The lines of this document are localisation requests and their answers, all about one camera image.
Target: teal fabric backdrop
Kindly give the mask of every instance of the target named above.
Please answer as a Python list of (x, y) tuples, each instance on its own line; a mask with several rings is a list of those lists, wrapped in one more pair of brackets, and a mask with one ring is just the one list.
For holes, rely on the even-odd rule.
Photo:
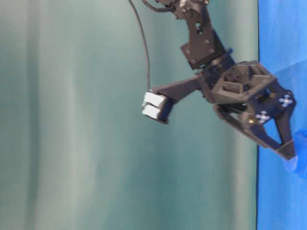
[[(193, 75), (184, 22), (135, 1), (153, 85)], [(257, 1), (212, 0), (236, 61), (257, 59)], [(254, 229), (256, 145), (194, 93), (141, 115), (145, 58), (125, 0), (0, 3), (0, 229)]]

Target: black cable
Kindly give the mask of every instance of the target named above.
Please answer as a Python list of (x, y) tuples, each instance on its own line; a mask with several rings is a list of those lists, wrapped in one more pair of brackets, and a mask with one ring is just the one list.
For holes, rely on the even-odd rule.
[(149, 60), (149, 52), (148, 52), (148, 47), (147, 47), (147, 43), (146, 43), (146, 38), (145, 38), (145, 33), (143, 30), (143, 26), (139, 17), (139, 14), (133, 4), (133, 2), (131, 0), (128, 0), (128, 2), (130, 3), (133, 12), (137, 18), (138, 24), (139, 24), (139, 28), (141, 31), (141, 35), (142, 35), (142, 39), (143, 39), (143, 44), (145, 47), (145, 53), (146, 53), (146, 84), (147, 84), (147, 90), (150, 91), (150, 60)]
[(153, 7), (151, 4), (149, 4), (148, 1), (146, 1), (146, 0), (142, 0), (142, 1), (143, 1), (143, 3), (144, 3), (149, 9), (151, 9), (152, 11), (157, 12), (157, 13), (173, 12), (173, 11), (175, 10), (174, 7), (156, 8), (156, 7)]

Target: robotic arm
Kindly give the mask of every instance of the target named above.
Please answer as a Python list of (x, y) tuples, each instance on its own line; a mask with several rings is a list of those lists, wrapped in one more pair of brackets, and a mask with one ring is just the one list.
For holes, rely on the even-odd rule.
[[(295, 156), (290, 117), (296, 105), (293, 93), (284, 89), (275, 76), (259, 62), (235, 63), (212, 28), (207, 11), (209, 0), (157, 0), (164, 5), (155, 12), (172, 12), (186, 21), (189, 41), (181, 47), (196, 76), (162, 85), (147, 92), (142, 113), (167, 124), (174, 104), (193, 91), (201, 91), (214, 104), (217, 115), (265, 148), (289, 160)], [(274, 119), (281, 143), (266, 134), (264, 124)]]

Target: gripper jaw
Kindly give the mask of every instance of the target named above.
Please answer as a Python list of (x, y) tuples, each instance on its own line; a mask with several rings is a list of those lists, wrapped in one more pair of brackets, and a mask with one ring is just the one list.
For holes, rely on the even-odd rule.
[[(295, 156), (290, 118), (296, 105), (293, 93), (256, 61), (233, 66), (212, 90), (215, 111), (231, 126), (285, 159)], [(274, 119), (281, 143), (269, 137), (264, 124)]]

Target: blue surface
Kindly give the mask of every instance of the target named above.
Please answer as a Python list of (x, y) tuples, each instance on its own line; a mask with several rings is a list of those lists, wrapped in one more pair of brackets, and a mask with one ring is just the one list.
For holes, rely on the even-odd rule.
[[(260, 61), (295, 94), (293, 134), (307, 127), (306, 9), (306, 0), (259, 0)], [(274, 124), (266, 127), (277, 138)], [(287, 171), (272, 151), (260, 148), (259, 155), (258, 229), (307, 229), (307, 180)]]

